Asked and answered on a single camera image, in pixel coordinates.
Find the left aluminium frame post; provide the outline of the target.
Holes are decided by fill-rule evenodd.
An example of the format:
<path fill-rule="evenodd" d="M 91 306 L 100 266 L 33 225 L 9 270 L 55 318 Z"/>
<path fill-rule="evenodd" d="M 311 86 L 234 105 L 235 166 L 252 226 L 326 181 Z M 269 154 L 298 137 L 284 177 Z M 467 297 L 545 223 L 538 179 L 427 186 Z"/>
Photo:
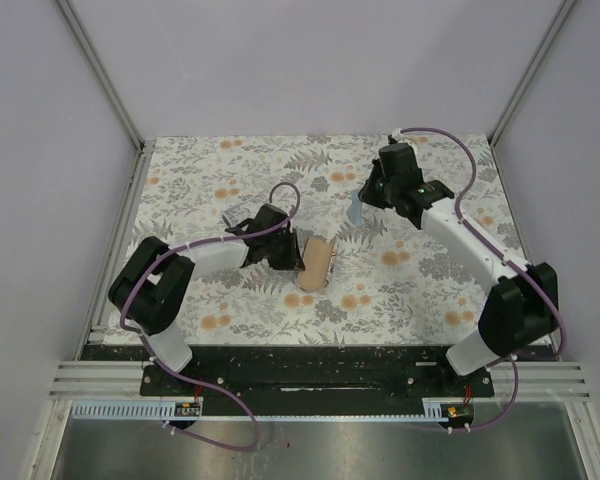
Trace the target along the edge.
<path fill-rule="evenodd" d="M 90 35 L 83 24 L 80 16 L 69 0 L 54 0 L 54 6 L 57 8 L 72 38 L 76 42 L 78 50 L 84 57 L 96 83 L 98 84 L 105 100 L 111 108 L 114 116 L 125 133 L 129 143 L 135 151 L 141 152 L 145 142 L 132 120 L 127 108 L 125 107 L 116 87 L 114 86 L 100 55 L 95 48 Z"/>

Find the aluminium frame post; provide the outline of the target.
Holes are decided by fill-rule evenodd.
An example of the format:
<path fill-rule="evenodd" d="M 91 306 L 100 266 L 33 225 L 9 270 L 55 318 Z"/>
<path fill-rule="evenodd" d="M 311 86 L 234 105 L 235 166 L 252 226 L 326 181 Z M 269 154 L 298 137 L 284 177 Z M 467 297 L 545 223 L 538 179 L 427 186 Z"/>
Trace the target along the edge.
<path fill-rule="evenodd" d="M 558 41 L 562 30 L 578 5 L 578 0 L 562 0 L 559 3 L 558 8 L 527 62 L 522 75 L 509 96 L 503 111 L 499 115 L 495 126 L 487 136 L 491 148 L 495 148 L 502 139 L 509 124 L 523 103 L 529 88 L 533 85 L 534 80 L 547 61 L 551 50 Z"/>
<path fill-rule="evenodd" d="M 125 133 L 129 143 L 135 151 L 141 152 L 145 142 L 132 120 L 127 108 L 125 107 L 116 87 L 114 86 L 100 55 L 95 48 L 90 35 L 83 24 L 80 16 L 69 0 L 54 0 L 54 6 L 57 8 L 72 38 L 76 42 L 78 50 L 84 57 L 96 83 L 98 84 L 105 100 L 111 108 L 114 116 Z"/>

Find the right aluminium frame post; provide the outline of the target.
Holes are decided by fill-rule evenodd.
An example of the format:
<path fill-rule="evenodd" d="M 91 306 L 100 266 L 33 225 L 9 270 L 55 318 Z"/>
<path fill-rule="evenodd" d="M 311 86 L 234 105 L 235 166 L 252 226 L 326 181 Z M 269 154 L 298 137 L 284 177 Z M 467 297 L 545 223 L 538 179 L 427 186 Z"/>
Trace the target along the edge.
<path fill-rule="evenodd" d="M 551 50 L 558 41 L 562 30 L 578 5 L 578 0 L 562 0 L 559 3 L 558 8 L 527 62 L 522 75 L 509 96 L 503 111 L 499 115 L 495 126 L 487 136 L 491 148 L 495 148 L 502 139 L 509 124 L 523 103 L 529 88 L 533 85 L 534 80 L 547 61 Z"/>

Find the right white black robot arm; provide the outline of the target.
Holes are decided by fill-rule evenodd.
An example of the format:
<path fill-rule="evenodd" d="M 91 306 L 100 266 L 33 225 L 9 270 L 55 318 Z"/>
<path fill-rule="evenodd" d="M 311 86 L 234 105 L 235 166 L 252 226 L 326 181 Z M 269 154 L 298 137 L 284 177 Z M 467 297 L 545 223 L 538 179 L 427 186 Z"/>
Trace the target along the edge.
<path fill-rule="evenodd" d="M 380 148 L 358 198 L 395 211 L 441 243 L 487 295 L 477 330 L 450 347 L 448 363 L 434 373 L 442 393 L 460 394 L 470 385 L 471 373 L 559 329 L 555 270 L 507 253 L 463 213 L 451 189 L 424 180 L 411 145 Z"/>

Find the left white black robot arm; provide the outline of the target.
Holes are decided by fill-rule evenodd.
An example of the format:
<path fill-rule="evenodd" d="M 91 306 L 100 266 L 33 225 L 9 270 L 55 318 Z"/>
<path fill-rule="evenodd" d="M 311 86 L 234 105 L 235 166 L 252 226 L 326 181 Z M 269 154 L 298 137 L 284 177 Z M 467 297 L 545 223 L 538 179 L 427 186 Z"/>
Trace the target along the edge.
<path fill-rule="evenodd" d="M 193 353 L 176 325 L 191 280 L 212 273 L 266 262 L 277 271 L 305 269 L 289 213 L 265 204 L 253 218 L 226 230 L 224 237 L 171 247 L 155 236 L 140 242 L 108 291 L 121 314 L 121 327 L 146 342 L 150 356 L 165 367 L 162 383 L 185 395 L 197 382 L 188 365 Z"/>

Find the light blue cleaning cloth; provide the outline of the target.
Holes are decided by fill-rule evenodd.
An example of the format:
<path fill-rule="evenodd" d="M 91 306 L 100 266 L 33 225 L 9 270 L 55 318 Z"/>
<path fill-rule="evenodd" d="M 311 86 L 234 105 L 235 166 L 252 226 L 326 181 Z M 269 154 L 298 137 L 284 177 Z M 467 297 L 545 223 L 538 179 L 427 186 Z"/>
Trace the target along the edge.
<path fill-rule="evenodd" d="M 346 212 L 349 222 L 354 226 L 360 225 L 362 223 L 362 219 L 363 219 L 363 216 L 362 216 L 363 205 L 359 198 L 359 193 L 360 193 L 359 190 L 351 192 L 351 204 Z"/>

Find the floral pattern table mat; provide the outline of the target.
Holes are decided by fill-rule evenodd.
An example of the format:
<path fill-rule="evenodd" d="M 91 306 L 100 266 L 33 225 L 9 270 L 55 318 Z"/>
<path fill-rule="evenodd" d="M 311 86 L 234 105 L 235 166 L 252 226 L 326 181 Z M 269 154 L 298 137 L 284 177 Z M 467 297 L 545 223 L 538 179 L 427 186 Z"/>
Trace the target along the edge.
<path fill-rule="evenodd" d="M 176 323 L 191 344 L 453 344 L 486 296 L 449 251 L 388 210 L 346 216 L 384 135 L 161 137 L 130 243 L 216 237 L 231 205 L 296 208 L 301 241 L 335 243 L 327 285 L 309 293 L 266 263 L 193 280 Z"/>

